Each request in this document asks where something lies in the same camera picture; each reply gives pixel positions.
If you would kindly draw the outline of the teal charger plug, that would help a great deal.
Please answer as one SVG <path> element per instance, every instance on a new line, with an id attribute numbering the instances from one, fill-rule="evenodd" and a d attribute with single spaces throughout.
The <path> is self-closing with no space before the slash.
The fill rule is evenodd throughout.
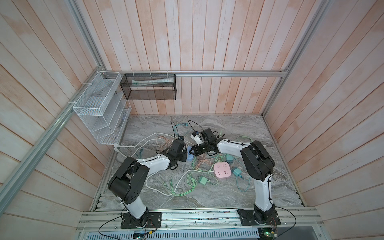
<path id="1" fill-rule="evenodd" d="M 232 164 L 232 163 L 234 162 L 234 158 L 233 158 L 233 156 L 231 156 L 231 155 L 227 155 L 227 156 L 226 156 L 226 162 L 227 162 L 228 164 Z"/>
<path id="2" fill-rule="evenodd" d="M 243 178 L 242 171 L 239 168 L 233 168 L 232 173 L 238 178 Z"/>

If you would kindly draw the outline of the pink power strip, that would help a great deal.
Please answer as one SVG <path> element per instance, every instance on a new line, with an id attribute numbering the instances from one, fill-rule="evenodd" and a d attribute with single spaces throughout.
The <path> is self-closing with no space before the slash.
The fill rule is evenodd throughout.
<path id="1" fill-rule="evenodd" d="M 217 162 L 214 164 L 214 174 L 218 179 L 227 179 L 232 175 L 230 165 L 227 162 Z"/>

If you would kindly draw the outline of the green charger plug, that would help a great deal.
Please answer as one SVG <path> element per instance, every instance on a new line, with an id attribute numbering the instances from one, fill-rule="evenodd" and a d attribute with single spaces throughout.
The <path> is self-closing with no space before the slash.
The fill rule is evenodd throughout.
<path id="1" fill-rule="evenodd" d="M 200 176 L 198 180 L 199 184 L 206 185 L 210 182 L 210 180 L 204 176 Z"/>

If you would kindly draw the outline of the blue power strip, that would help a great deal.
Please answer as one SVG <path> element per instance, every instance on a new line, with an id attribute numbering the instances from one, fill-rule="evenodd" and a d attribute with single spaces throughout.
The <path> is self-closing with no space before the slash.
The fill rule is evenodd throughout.
<path id="1" fill-rule="evenodd" d="M 192 162 L 194 158 L 195 158 L 195 156 L 193 154 L 191 154 L 190 152 L 188 152 L 188 154 L 187 154 L 187 162 Z"/>

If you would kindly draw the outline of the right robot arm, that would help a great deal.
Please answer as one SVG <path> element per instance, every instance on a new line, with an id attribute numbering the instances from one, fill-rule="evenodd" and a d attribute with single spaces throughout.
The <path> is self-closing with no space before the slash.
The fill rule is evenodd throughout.
<path id="1" fill-rule="evenodd" d="M 230 154 L 243 159 L 246 170 L 254 180 L 255 186 L 255 218 L 259 223 L 267 220 L 274 212 L 275 205 L 271 198 L 270 177 L 273 174 L 275 161 L 260 141 L 240 143 L 224 137 L 217 137 L 211 129 L 202 132 L 194 131 L 191 138 L 196 142 L 190 151 L 194 156 L 205 153 Z"/>

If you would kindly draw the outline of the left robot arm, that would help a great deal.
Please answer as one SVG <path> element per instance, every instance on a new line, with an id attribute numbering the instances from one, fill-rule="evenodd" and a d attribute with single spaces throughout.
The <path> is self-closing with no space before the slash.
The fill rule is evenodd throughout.
<path id="1" fill-rule="evenodd" d="M 184 137 L 179 137 L 155 157 L 143 160 L 127 157 L 110 179 L 108 189 L 123 201 L 135 220 L 142 220 L 148 214 L 148 208 L 140 198 L 147 177 L 160 171 L 176 169 L 178 162 L 187 161 L 187 155 Z"/>

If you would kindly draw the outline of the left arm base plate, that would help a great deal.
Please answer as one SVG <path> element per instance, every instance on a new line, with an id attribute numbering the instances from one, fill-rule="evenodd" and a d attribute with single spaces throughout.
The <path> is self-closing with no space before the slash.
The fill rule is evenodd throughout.
<path id="1" fill-rule="evenodd" d="M 145 212 L 139 219 L 135 218 L 130 213 L 124 213 L 121 223 L 121 229 L 144 229 L 161 227 L 162 213 L 161 212 Z"/>

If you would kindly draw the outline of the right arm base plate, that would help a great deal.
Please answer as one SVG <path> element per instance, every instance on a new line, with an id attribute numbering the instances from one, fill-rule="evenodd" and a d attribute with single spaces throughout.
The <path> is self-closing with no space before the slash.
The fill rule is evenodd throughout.
<path id="1" fill-rule="evenodd" d="M 238 209 L 242 226 L 281 225 L 280 217 L 275 209 L 270 211 Z"/>

